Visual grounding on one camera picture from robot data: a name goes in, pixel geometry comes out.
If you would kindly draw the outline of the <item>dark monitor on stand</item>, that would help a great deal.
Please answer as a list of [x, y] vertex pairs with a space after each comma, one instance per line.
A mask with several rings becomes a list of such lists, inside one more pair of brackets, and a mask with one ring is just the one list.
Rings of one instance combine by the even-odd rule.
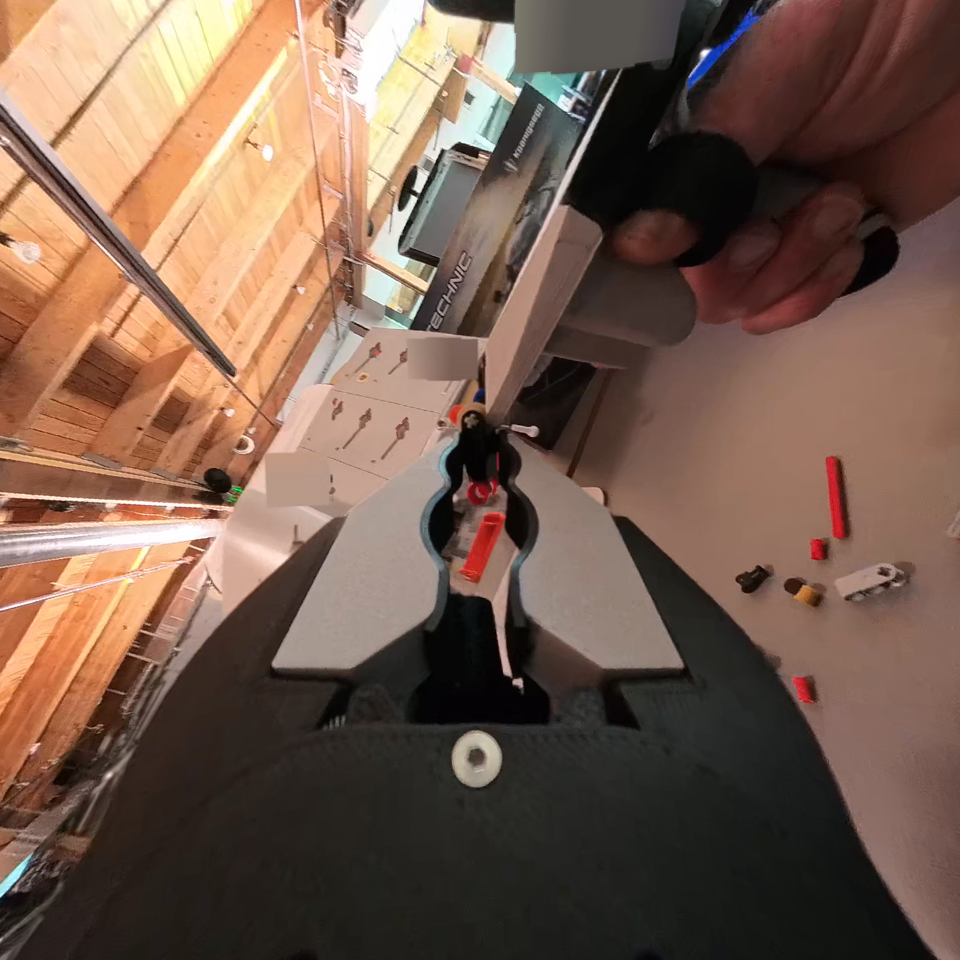
[[458, 142], [441, 150], [429, 171], [410, 167], [395, 204], [409, 214], [397, 242], [402, 257], [439, 265], [490, 157], [489, 150]]

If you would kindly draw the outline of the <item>light grey lego beam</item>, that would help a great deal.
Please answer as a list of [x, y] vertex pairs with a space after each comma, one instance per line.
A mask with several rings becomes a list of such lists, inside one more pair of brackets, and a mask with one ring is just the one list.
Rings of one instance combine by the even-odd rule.
[[872, 564], [834, 581], [834, 589], [846, 602], [860, 602], [872, 596], [900, 589], [910, 580], [906, 570], [891, 562]]

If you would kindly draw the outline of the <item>black lego gear assembly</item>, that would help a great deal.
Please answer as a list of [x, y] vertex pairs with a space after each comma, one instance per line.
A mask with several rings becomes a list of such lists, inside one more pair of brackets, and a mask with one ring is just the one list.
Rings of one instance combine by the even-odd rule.
[[470, 402], [462, 404], [460, 422], [454, 426], [446, 416], [447, 425], [459, 434], [458, 449], [462, 454], [462, 468], [467, 476], [465, 498], [474, 507], [487, 505], [499, 489], [499, 441], [495, 434], [510, 431], [534, 440], [541, 428], [534, 424], [513, 423], [494, 429], [487, 425], [486, 390], [474, 391]]

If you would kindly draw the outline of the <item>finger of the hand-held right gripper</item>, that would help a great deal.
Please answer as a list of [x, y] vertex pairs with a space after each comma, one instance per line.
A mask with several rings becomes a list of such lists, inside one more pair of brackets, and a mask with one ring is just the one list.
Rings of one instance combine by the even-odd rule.
[[628, 342], [589, 332], [553, 332], [541, 353], [599, 369], [628, 366]]
[[544, 223], [486, 343], [486, 419], [506, 421], [603, 238], [594, 221], [556, 206]]

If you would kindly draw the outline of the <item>long red lego axle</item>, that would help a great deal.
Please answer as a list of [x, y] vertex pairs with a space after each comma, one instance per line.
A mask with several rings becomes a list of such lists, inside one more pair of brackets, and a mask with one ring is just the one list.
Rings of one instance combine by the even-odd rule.
[[831, 535], [835, 540], [846, 540], [850, 534], [850, 522], [843, 462], [836, 455], [828, 455], [824, 459], [824, 470]]

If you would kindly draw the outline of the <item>black lego set box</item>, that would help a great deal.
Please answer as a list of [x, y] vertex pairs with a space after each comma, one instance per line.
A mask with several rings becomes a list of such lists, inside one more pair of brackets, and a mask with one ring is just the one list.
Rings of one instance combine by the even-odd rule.
[[[488, 339], [552, 210], [561, 207], [583, 122], [525, 84], [511, 107], [460, 222], [455, 227], [411, 332], [472, 338], [485, 389]], [[533, 444], [555, 450], [597, 367], [540, 354], [505, 424], [535, 425]]]

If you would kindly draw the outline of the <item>lego instruction booklet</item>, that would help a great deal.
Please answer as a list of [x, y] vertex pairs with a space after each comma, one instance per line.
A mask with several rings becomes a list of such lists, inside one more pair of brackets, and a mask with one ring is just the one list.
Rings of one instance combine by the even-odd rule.
[[408, 349], [423, 339], [402, 327], [373, 327], [331, 383], [299, 394], [207, 553], [225, 614], [443, 437], [476, 372], [414, 377]]

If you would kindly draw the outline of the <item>red and black handheld tool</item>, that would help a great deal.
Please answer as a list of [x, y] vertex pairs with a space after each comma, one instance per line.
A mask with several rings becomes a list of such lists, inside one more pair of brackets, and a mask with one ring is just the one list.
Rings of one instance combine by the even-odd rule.
[[482, 580], [506, 523], [506, 515], [490, 511], [483, 515], [459, 570], [461, 578], [472, 584]]

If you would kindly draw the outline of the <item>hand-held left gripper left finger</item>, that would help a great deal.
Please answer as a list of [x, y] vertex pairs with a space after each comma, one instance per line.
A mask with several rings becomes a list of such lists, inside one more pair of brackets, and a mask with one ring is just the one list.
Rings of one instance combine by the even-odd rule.
[[271, 661], [296, 680], [415, 690], [427, 678], [426, 637], [450, 594], [442, 552], [460, 488], [447, 437], [345, 517]]

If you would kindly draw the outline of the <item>person's right hand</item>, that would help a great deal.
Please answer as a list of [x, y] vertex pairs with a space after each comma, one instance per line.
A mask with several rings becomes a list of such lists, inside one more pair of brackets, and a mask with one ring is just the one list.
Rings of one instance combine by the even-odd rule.
[[770, 2], [688, 103], [685, 132], [822, 182], [684, 270], [699, 323], [796, 327], [867, 278], [867, 213], [902, 231], [958, 198], [959, 3]]

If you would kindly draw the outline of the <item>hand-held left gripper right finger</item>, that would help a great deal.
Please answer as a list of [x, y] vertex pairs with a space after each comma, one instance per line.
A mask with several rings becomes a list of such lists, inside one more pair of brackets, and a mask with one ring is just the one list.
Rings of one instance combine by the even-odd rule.
[[515, 435], [500, 437], [508, 648], [552, 701], [686, 664], [609, 510]]

